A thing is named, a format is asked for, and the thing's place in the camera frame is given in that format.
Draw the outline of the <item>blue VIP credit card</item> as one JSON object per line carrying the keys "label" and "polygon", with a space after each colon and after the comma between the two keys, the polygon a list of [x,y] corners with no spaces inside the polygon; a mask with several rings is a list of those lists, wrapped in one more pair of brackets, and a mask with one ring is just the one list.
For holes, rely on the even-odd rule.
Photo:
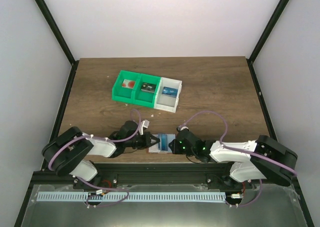
{"label": "blue VIP credit card", "polygon": [[160,151],[168,151],[168,135],[164,133],[159,133],[158,138],[160,139],[158,149]]}

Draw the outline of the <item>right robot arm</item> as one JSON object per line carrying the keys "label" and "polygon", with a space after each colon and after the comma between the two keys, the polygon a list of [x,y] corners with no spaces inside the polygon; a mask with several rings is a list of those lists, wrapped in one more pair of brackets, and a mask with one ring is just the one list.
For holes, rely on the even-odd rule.
{"label": "right robot arm", "polygon": [[268,180],[288,187],[297,175],[298,155],[266,135],[247,142],[201,140],[185,127],[168,146],[173,154],[195,157],[205,164],[231,163],[222,175],[223,185],[229,189],[249,180]]}

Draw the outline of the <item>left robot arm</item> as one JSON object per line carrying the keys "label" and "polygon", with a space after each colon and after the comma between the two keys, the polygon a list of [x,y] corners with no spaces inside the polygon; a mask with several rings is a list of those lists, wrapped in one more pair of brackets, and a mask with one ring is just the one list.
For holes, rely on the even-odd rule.
{"label": "left robot arm", "polygon": [[85,157],[112,159],[122,155],[126,148],[144,150],[159,144],[161,140],[146,131],[148,126],[148,120],[141,123],[128,120],[118,131],[105,138],[86,134],[73,126],[48,143],[41,153],[48,162],[49,170],[57,176],[76,176],[83,179],[89,188],[97,189],[102,183],[102,176]]}

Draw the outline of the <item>brown leather card holder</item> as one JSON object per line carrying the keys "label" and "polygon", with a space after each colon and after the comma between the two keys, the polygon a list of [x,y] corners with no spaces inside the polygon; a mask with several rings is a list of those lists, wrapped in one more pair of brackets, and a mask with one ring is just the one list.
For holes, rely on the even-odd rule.
{"label": "brown leather card holder", "polygon": [[176,138],[176,135],[159,133],[154,134],[154,136],[159,139],[159,143],[149,147],[147,152],[151,154],[171,154],[172,150],[170,149],[169,144]]}

